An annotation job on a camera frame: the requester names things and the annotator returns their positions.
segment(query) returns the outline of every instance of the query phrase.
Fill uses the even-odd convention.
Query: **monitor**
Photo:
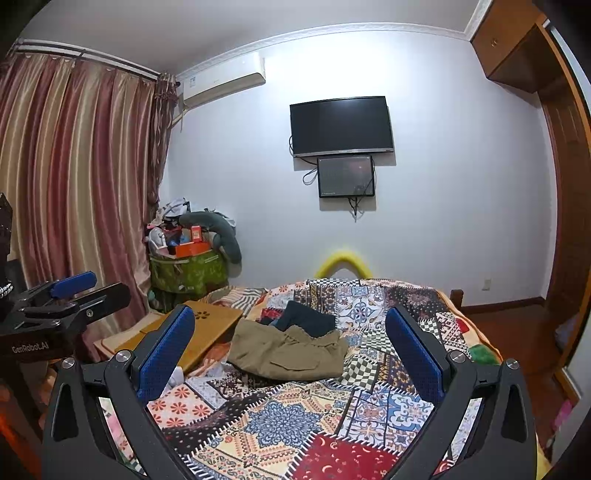
[[[368,155],[318,159],[320,198],[372,197],[374,186],[374,162]]]
[[[290,105],[293,156],[392,152],[386,97],[354,97]]]

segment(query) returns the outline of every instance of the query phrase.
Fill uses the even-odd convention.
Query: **bed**
[[[336,316],[349,349],[343,375],[277,382],[238,371],[218,342],[179,385],[148,409],[198,478],[219,480],[379,480],[423,427],[433,405],[417,394],[384,329],[387,310],[404,306],[448,350],[498,364],[499,352],[442,292],[398,280],[322,278],[272,290],[228,287],[202,301],[239,306],[257,321],[295,300]],[[451,468],[480,406],[470,402],[436,472]],[[109,401],[109,427],[130,468],[141,472]]]

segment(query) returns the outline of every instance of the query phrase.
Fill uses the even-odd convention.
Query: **orange box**
[[[207,242],[189,242],[174,247],[174,253],[177,258],[192,257],[193,255],[199,255],[209,250],[211,250],[211,247]]]
[[[199,225],[193,225],[191,227],[191,240],[193,242],[203,242],[203,233]]]

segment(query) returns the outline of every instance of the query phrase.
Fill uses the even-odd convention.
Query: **dark clothing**
[[[292,325],[302,328],[312,338],[318,338],[336,328],[336,319],[334,315],[317,312],[304,304],[290,300],[275,327],[285,332]]]
[[[273,319],[271,317],[263,317],[261,320],[259,320],[259,323],[261,325],[269,325],[272,321]]]

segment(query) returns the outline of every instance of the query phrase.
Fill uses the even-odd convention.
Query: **blue gripper pad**
[[[162,334],[161,329],[173,316],[176,318]],[[151,334],[161,336],[160,341],[154,345],[152,351],[138,368],[137,397],[143,405],[160,397],[174,367],[177,366],[178,360],[187,348],[194,330],[195,316],[193,311],[186,305],[179,305],[156,332],[148,333],[142,340],[142,342],[149,341]]]
[[[54,299],[70,299],[81,291],[93,288],[96,285],[96,275],[88,271],[73,277],[58,280],[51,288],[50,295]]]
[[[437,407],[445,396],[441,370],[396,308],[386,314],[386,334],[418,394]]]

